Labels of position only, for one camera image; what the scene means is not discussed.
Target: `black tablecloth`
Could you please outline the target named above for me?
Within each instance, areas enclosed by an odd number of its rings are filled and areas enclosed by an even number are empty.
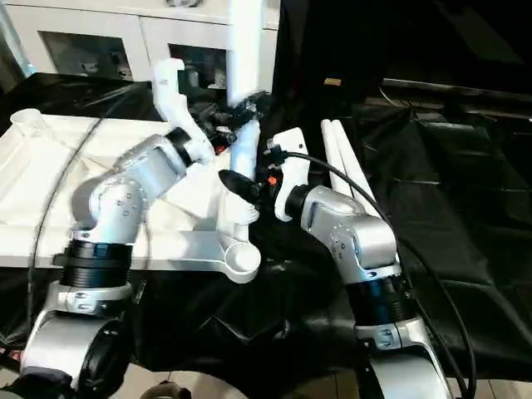
[[[36,74],[0,99],[0,131],[14,111],[27,107],[99,116],[110,103],[91,102],[125,84]],[[301,126],[310,154],[323,158],[324,116],[342,120],[396,234],[445,280],[472,336],[480,376],[532,381],[532,124],[308,99],[278,102],[263,122],[263,137]],[[159,120],[149,87],[114,117]],[[310,180],[322,183],[327,174],[311,169]],[[325,248],[269,214],[250,235],[263,255],[251,283],[215,273],[149,274],[132,313],[141,364],[154,371],[210,372],[253,397],[271,397],[352,365],[352,315]],[[436,285],[412,256],[404,267],[445,342],[466,364]],[[38,271],[40,301],[57,273]],[[131,281],[144,277],[132,273]],[[24,269],[0,268],[5,345],[23,344],[25,278]]]

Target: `glass panel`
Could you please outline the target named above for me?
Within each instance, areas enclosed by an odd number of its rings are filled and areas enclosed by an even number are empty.
[[[126,50],[119,37],[39,33],[57,73],[133,80]]]
[[[170,44],[170,56],[185,63],[192,87],[225,89],[225,50]]]

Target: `cable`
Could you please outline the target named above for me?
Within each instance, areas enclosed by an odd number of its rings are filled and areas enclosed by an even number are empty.
[[[72,156],[69,158],[66,164],[63,166],[62,172],[59,174],[55,184],[53,185],[52,191],[50,192],[48,196],[48,200],[42,211],[42,215],[39,220],[39,223],[37,224],[37,227],[35,228],[32,252],[30,253],[29,262],[27,266],[27,328],[28,328],[28,334],[30,334],[32,330],[33,289],[34,289],[34,279],[35,279],[35,266],[37,263],[37,254],[39,250],[39,242],[41,240],[42,230],[44,229],[44,225],[47,221],[50,208],[52,207],[53,201],[56,198],[56,194],[60,190],[64,179],[67,177],[68,171],[71,168],[72,164],[77,159],[77,157],[79,156],[79,154],[81,153],[85,145],[88,143],[88,141],[94,136],[94,133],[96,132],[98,127],[101,125],[101,123],[105,119],[107,119],[114,111],[116,111],[116,109],[122,106],[122,104],[124,104],[124,102],[126,102],[127,99],[129,99],[134,93],[136,93],[138,89],[140,89],[144,85],[145,85],[144,83],[136,83],[134,85],[129,86],[129,90],[125,91],[124,95],[120,97],[118,100],[116,100],[109,107],[109,109],[103,113],[103,115],[98,119],[98,121],[85,134],[85,137],[83,137],[83,139],[80,141],[80,144],[74,150]]]
[[[384,90],[383,90],[380,86],[379,86],[379,91],[381,92],[382,96],[384,97],[384,99],[385,99],[389,104],[391,104],[391,105],[393,105],[393,106],[399,106],[399,107],[401,107],[401,104],[396,103],[394,100],[392,100],[390,97],[388,97],[388,96],[386,95],[386,93],[384,92]]]
[[[279,155],[283,159],[293,157],[293,158],[300,158],[300,159],[303,159],[303,160],[308,160],[310,162],[313,162],[314,164],[320,165],[323,168],[333,172],[335,175],[337,175],[342,180],[347,182],[351,187],[353,187],[355,189],[355,191],[358,192],[376,210],[376,212],[379,214],[379,216],[382,218],[382,220],[384,220],[390,227],[392,226],[389,218],[384,213],[384,211],[381,209],[381,207],[378,205],[378,203],[360,185],[358,185],[353,179],[349,178],[349,176],[347,176],[346,174],[342,173],[340,170],[338,170],[334,166],[331,166],[327,162],[324,162],[324,161],[322,161],[322,160],[320,160],[318,158],[314,158],[313,156],[306,155],[306,154],[301,154],[301,153],[298,153],[298,152],[281,151],[279,153]],[[402,251],[401,251],[400,245],[397,246],[397,256],[399,258],[399,263],[404,265],[405,264],[403,262],[404,257],[402,256]],[[423,258],[418,257],[418,260],[420,261],[420,263],[424,264],[424,266],[427,268],[427,270],[430,269],[430,268],[427,267],[427,265],[424,262]],[[407,287],[409,289],[412,289],[412,282],[411,282],[410,274],[406,271],[405,267],[402,268],[402,271],[403,271],[403,275],[404,275],[405,280],[406,280]],[[451,308],[453,310],[453,313],[455,314],[456,320],[457,320],[457,322],[459,324],[459,327],[460,327],[460,330],[461,330],[462,338],[464,339],[464,343],[465,343],[466,349],[467,349],[468,354],[470,356],[470,385],[468,387],[466,386],[466,380],[464,379],[464,377],[463,377],[463,375],[462,375],[462,373],[460,371],[460,368],[458,367],[458,364],[456,363],[455,358],[452,356],[451,352],[449,351],[449,348],[444,343],[444,341],[441,338],[440,334],[437,332],[436,328],[434,327],[434,324],[430,320],[430,318],[429,318],[428,314],[426,313],[425,309],[421,306],[421,303],[419,302],[419,300],[417,298],[414,298],[414,300],[416,301],[416,305],[419,308],[421,317],[425,321],[425,324],[427,325],[428,329],[431,331],[432,336],[434,337],[434,339],[436,340],[436,342],[440,346],[441,350],[444,352],[446,360],[449,362],[449,366],[451,367],[452,371],[456,375],[456,381],[458,382],[458,386],[460,388],[462,397],[473,399],[475,397],[475,390],[476,390],[476,362],[475,362],[475,354],[473,353],[473,349],[472,349],[472,346],[471,346],[469,334],[468,334],[466,326],[465,326],[465,324],[464,324],[464,322],[463,322],[463,320],[461,318],[461,315],[458,312],[458,309],[456,308],[455,303],[452,301],[451,296],[449,295],[449,293],[447,292],[446,288],[441,283],[441,280],[438,278],[436,273],[431,274],[431,276],[442,287],[442,292],[444,292],[444,295],[446,296],[446,299],[448,300],[448,302],[449,302],[449,304],[450,304],[450,306],[451,306]]]
[[[475,359],[475,353],[473,351],[473,345],[471,344],[469,333],[467,332],[467,328],[464,324],[464,321],[462,320],[462,317],[460,316],[460,312],[458,308],[456,307],[455,301],[453,301],[451,295],[447,291],[446,287],[443,285],[443,282],[438,277],[436,271],[429,266],[429,263],[425,261],[423,256],[420,254],[420,252],[414,248],[410,243],[408,243],[405,240],[401,240],[401,243],[414,255],[416,256],[417,260],[421,265],[423,265],[426,269],[426,271],[429,273],[431,278],[436,282],[436,285],[440,288],[440,290],[443,292],[443,295],[446,297],[446,301],[449,303],[449,306],[451,307],[452,312],[455,315],[455,319],[458,322],[458,328],[460,330],[460,334],[462,337],[462,341],[464,342],[465,349],[467,350],[468,357],[470,359],[470,375],[469,375],[469,386],[467,387],[468,396],[469,398],[475,397],[476,392],[476,359]]]

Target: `cabinet door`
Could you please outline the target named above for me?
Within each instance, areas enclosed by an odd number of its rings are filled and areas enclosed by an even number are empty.
[[[193,86],[224,89],[229,27],[213,23],[142,17],[140,24],[152,65],[168,57],[185,62]],[[263,30],[260,89],[272,90],[277,33]]]
[[[13,5],[6,9],[39,72],[151,79],[137,16]]]

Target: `robotic arm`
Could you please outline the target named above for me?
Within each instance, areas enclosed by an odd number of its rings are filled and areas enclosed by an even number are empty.
[[[282,184],[273,198],[278,219],[294,219],[329,250],[338,267],[355,318],[355,334],[366,353],[358,369],[361,397],[450,399],[422,318],[401,277],[397,242],[384,220],[354,198],[321,185],[308,185],[309,161],[275,156],[307,154],[303,133],[277,134],[265,155],[280,168]],[[237,195],[257,202],[260,183],[234,172],[220,178]]]
[[[179,93],[182,69],[180,60],[167,60],[155,70],[155,105],[173,130],[142,141],[74,192],[71,241],[53,259],[63,267],[62,277],[48,289],[20,377],[4,392],[23,398],[102,398],[120,387],[132,349],[127,274],[145,213],[190,165],[215,157],[212,140],[229,145],[262,108],[258,94],[235,107],[209,104],[192,116]]]

